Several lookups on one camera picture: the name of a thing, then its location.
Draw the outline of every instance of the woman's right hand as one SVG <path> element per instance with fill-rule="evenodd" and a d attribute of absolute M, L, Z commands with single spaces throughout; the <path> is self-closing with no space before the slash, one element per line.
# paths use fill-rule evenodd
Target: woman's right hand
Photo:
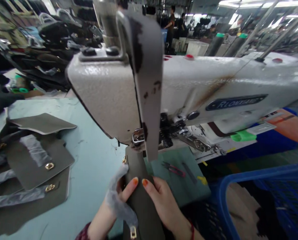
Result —
<path fill-rule="evenodd" d="M 142 184 L 161 221 L 176 236 L 180 229 L 187 226 L 188 220 L 180 211 L 167 182 L 158 177 L 153 177 L 153 180 L 155 186 L 147 179 L 143 179 Z"/>

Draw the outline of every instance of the red button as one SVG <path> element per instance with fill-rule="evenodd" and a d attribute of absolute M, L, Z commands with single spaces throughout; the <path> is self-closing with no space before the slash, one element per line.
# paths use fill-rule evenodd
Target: red button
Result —
<path fill-rule="evenodd" d="M 275 63 L 283 63 L 283 60 L 281 58 L 274 58 L 272 61 Z"/>
<path fill-rule="evenodd" d="M 187 59 L 187 60 L 194 60 L 194 56 L 192 56 L 191 54 L 187 54 L 186 56 L 185 56 L 185 58 Z"/>

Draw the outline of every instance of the scissors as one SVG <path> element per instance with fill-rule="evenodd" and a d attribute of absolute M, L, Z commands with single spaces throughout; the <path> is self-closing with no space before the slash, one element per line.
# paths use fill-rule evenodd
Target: scissors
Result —
<path fill-rule="evenodd" d="M 173 172 L 176 175 L 179 175 L 181 177 L 185 177 L 185 172 L 177 169 L 175 166 L 171 165 L 170 163 L 163 162 L 161 165 L 164 166 L 166 169 L 168 169 L 170 172 Z"/>

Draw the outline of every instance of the machine brand label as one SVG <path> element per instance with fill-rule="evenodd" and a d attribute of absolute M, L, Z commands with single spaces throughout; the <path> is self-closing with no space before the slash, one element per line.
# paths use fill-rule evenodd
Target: machine brand label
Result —
<path fill-rule="evenodd" d="M 266 98 L 267 94 L 251 95 L 234 98 L 221 98 L 211 102 L 205 109 L 207 111 L 219 110 L 231 107 L 240 107 L 244 105 L 256 104 Z"/>

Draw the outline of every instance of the woman's left hand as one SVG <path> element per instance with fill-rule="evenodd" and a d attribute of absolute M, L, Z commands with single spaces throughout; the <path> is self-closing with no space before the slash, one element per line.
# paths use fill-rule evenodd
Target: woman's left hand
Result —
<path fill-rule="evenodd" d="M 135 177 L 122 191 L 123 181 L 122 179 L 118 181 L 117 192 L 121 201 L 126 202 L 128 200 L 133 191 L 136 189 L 138 182 L 139 179 Z M 104 200 L 88 228 L 89 240 L 105 239 L 116 219 L 116 215 L 114 214 L 112 209 L 105 203 Z"/>

